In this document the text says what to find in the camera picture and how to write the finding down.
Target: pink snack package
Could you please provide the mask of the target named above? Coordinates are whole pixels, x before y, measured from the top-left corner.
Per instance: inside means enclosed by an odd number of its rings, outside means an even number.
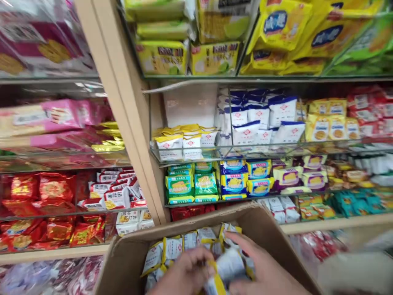
[[[83,128],[70,99],[0,109],[0,138]]]
[[[94,69],[75,38],[64,1],[8,0],[0,4],[0,39],[34,69],[35,75]]]

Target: yellow snack package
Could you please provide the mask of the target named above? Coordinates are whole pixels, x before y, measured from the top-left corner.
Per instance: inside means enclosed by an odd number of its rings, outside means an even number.
[[[347,115],[347,100],[340,98],[330,98],[327,113],[329,115]]]
[[[189,41],[139,41],[142,71],[147,75],[185,75]]]
[[[359,122],[356,118],[346,118],[345,126],[348,139],[360,139]]]
[[[285,54],[270,50],[254,50],[250,62],[240,69],[242,75],[277,75],[286,67]]]
[[[310,18],[312,5],[295,0],[262,0],[260,11],[248,54],[252,48],[294,50]]]
[[[289,61],[285,70],[280,72],[280,76],[286,75],[313,75],[319,76],[326,64],[323,58],[302,58],[296,61]]]
[[[348,139],[345,117],[343,115],[329,116],[329,139],[330,140],[346,140]]]
[[[330,122],[328,116],[309,114],[306,122],[306,141],[326,141]]]
[[[321,115],[328,114],[329,103],[330,102],[325,98],[320,100],[313,100],[310,102],[309,112]]]
[[[191,46],[191,72],[195,75],[228,74],[235,70],[240,42]]]

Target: packaged biscuit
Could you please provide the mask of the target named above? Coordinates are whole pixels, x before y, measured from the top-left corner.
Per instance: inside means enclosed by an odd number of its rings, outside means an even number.
[[[295,61],[289,61],[280,76],[286,75],[313,75],[319,76],[325,68],[326,59],[304,57]]]
[[[169,267],[169,261],[176,260],[184,250],[183,237],[175,236],[172,238],[164,238],[164,245],[165,245],[164,263],[167,267]]]
[[[328,183],[328,175],[326,171],[307,172],[302,174],[302,181],[303,185],[312,191],[320,191]]]
[[[328,116],[309,114],[306,122],[306,141],[326,141],[330,130]]]
[[[214,195],[217,193],[216,177],[214,173],[195,174],[195,195]]]
[[[235,173],[247,173],[246,160],[234,159],[228,161],[220,161],[221,174],[235,174]]]
[[[302,194],[302,193],[310,193],[312,192],[310,188],[305,186],[295,186],[291,188],[286,188],[281,191],[283,195],[292,195],[292,194]]]
[[[348,139],[360,139],[360,127],[356,118],[345,118],[345,127]]]
[[[165,184],[168,189],[168,197],[194,196],[194,179],[188,176],[166,176]]]
[[[221,198],[223,200],[241,200],[247,198],[246,194],[238,194],[238,195],[222,195]]]
[[[274,169],[273,176],[275,179],[275,187],[277,190],[282,190],[290,186],[298,186],[303,167],[297,166],[286,169]]]
[[[328,109],[328,115],[343,115],[344,117],[347,114],[347,100],[346,99],[338,99],[338,98],[330,98]]]
[[[242,75],[278,75],[287,66],[285,54],[270,50],[254,50],[250,61],[242,66]]]
[[[197,162],[195,163],[195,174],[206,174],[213,172],[212,162]]]
[[[184,204],[193,202],[195,202],[195,198],[193,196],[169,197],[170,204]]]
[[[247,182],[247,193],[250,197],[267,195],[274,184],[274,178],[253,179]]]
[[[196,195],[195,203],[217,202],[219,199],[218,195]]]
[[[247,173],[221,175],[221,193],[223,195],[247,193]]]
[[[235,71],[239,42],[191,46],[193,76],[229,74]]]
[[[329,116],[329,139],[330,140],[346,140],[348,139],[345,117],[343,115]]]
[[[301,1],[261,1],[261,16],[249,48],[294,50],[311,15],[311,10],[311,4]]]
[[[145,265],[141,277],[155,271],[165,262],[165,243],[157,242],[149,248],[146,255]]]
[[[183,235],[184,251],[188,249],[194,249],[197,247],[197,243],[196,243],[197,236],[198,236],[197,231],[190,231],[189,233]]]
[[[172,136],[160,136],[154,139],[160,149],[160,159],[162,161],[183,160],[183,134]]]
[[[138,41],[136,52],[146,75],[185,75],[189,41]]]
[[[249,179],[266,178],[270,175],[271,160],[250,162],[250,163],[247,162],[247,168],[248,168]]]

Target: finger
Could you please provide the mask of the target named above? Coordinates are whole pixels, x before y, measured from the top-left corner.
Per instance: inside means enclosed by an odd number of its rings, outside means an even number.
[[[256,283],[247,280],[237,280],[229,285],[229,293],[231,295],[248,295],[248,294],[261,294],[261,290],[257,290]]]

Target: yellow package with blue logo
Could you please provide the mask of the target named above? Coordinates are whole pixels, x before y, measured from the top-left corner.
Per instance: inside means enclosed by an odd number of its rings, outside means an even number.
[[[267,195],[274,184],[274,177],[253,179],[247,182],[247,193],[250,197],[263,197]]]
[[[270,50],[254,50],[250,62],[240,69],[242,75],[276,75],[286,67],[285,54]]]
[[[249,179],[261,179],[268,177],[271,170],[271,160],[260,161],[260,162],[247,162],[248,178]]]
[[[223,195],[247,193],[247,173],[221,175],[221,193]]]
[[[251,38],[252,48],[292,51],[310,18],[312,5],[295,0],[262,0],[261,16]]]
[[[189,41],[139,41],[136,52],[147,75],[185,75]]]
[[[323,58],[302,58],[296,61],[289,61],[285,70],[280,72],[285,75],[316,75],[319,76],[326,64]]]

